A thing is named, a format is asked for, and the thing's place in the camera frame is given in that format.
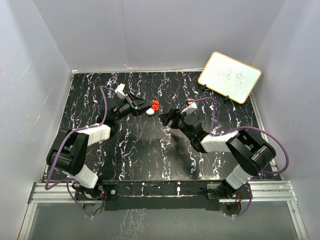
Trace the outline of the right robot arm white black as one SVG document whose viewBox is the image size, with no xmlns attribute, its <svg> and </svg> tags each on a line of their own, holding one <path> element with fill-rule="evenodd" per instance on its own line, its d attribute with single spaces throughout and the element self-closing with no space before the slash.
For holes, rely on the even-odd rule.
<svg viewBox="0 0 320 240">
<path fill-rule="evenodd" d="M 231 153 L 237 161 L 237 166 L 217 187 L 205 189 L 207 195 L 235 198 L 241 187 L 259 175 L 276 157 L 275 149 L 255 129 L 245 128 L 214 136 L 203 129 L 195 113 L 187 114 L 173 108 L 161 114 L 159 119 L 163 126 L 180 130 L 197 152 Z"/>
</svg>

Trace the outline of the white earbud charging case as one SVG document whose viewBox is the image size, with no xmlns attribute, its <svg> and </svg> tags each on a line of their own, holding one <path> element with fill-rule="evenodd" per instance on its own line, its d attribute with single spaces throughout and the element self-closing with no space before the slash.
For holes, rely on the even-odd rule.
<svg viewBox="0 0 320 240">
<path fill-rule="evenodd" d="M 145 113 L 148 116 L 153 116 L 155 114 L 155 110 L 153 108 L 149 108 Z"/>
</svg>

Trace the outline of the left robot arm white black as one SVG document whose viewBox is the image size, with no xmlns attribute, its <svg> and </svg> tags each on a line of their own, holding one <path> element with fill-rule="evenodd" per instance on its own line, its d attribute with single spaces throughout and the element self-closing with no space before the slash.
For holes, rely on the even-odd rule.
<svg viewBox="0 0 320 240">
<path fill-rule="evenodd" d="M 46 157 L 46 163 L 50 166 L 48 181 L 53 170 L 58 170 L 68 176 L 66 181 L 73 182 L 76 191 L 93 200 L 103 195 L 101 179 L 85 164 L 87 148 L 112 138 L 118 131 L 118 121 L 122 118 L 130 114 L 140 116 L 155 103 L 154 100 L 139 98 L 131 92 L 120 93 L 118 97 L 120 101 L 108 109 L 107 99 L 103 96 L 104 113 L 98 123 L 78 129 L 58 131 Z"/>
</svg>

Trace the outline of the red earbud charging case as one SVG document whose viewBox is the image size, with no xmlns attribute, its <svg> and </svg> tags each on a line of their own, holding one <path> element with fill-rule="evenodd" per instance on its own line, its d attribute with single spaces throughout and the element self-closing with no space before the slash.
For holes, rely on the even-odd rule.
<svg viewBox="0 0 320 240">
<path fill-rule="evenodd" d="M 153 99 L 152 102 L 153 102 L 153 104 L 151 105 L 151 108 L 152 108 L 155 112 L 157 112 L 157 111 L 159 110 L 160 103 L 159 103 L 158 100 L 155 100 L 155 99 Z"/>
</svg>

